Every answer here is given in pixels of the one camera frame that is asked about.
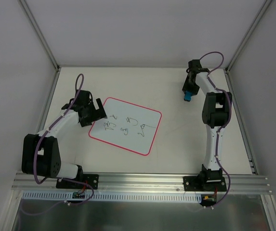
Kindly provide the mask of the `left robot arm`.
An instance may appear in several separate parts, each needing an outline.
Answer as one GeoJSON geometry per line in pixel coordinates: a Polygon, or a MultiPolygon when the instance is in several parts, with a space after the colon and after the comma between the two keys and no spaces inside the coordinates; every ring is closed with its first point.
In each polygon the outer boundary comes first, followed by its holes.
{"type": "Polygon", "coordinates": [[[37,134],[24,138],[21,169],[25,174],[38,177],[67,179],[73,188],[84,183],[82,166],[63,162],[60,156],[59,140],[75,125],[91,126],[93,122],[107,118],[101,99],[97,98],[98,108],[94,106],[92,94],[77,90],[73,99],[66,103],[58,117],[37,134]]]}

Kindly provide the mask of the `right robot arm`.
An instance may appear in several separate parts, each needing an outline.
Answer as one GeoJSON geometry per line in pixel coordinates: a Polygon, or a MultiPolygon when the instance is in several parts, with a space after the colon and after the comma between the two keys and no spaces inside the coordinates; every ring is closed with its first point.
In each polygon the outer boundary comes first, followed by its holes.
{"type": "Polygon", "coordinates": [[[206,155],[197,176],[183,177],[185,191],[227,192],[230,181],[226,181],[227,171],[221,164],[222,143],[225,128],[232,117],[232,95],[216,87],[210,77],[210,70],[203,68],[200,60],[188,62],[187,77],[182,91],[184,100],[189,102],[201,90],[205,95],[202,108],[202,122],[206,126],[206,155]]]}

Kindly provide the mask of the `pink-framed whiteboard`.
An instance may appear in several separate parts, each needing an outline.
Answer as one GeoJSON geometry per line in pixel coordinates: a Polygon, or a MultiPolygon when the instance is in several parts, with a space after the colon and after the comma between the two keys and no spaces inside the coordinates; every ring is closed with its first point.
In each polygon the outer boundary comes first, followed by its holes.
{"type": "Polygon", "coordinates": [[[105,100],[103,107],[107,118],[94,122],[89,137],[142,156],[149,155],[162,113],[112,97],[105,100]]]}

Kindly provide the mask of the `blue whiteboard eraser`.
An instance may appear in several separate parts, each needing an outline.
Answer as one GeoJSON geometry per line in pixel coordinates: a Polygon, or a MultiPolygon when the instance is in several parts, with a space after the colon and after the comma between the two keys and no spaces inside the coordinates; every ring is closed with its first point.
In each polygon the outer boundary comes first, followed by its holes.
{"type": "Polygon", "coordinates": [[[184,93],[184,101],[190,102],[191,99],[192,99],[192,93],[189,92],[189,91],[186,91],[186,92],[184,93]]]}

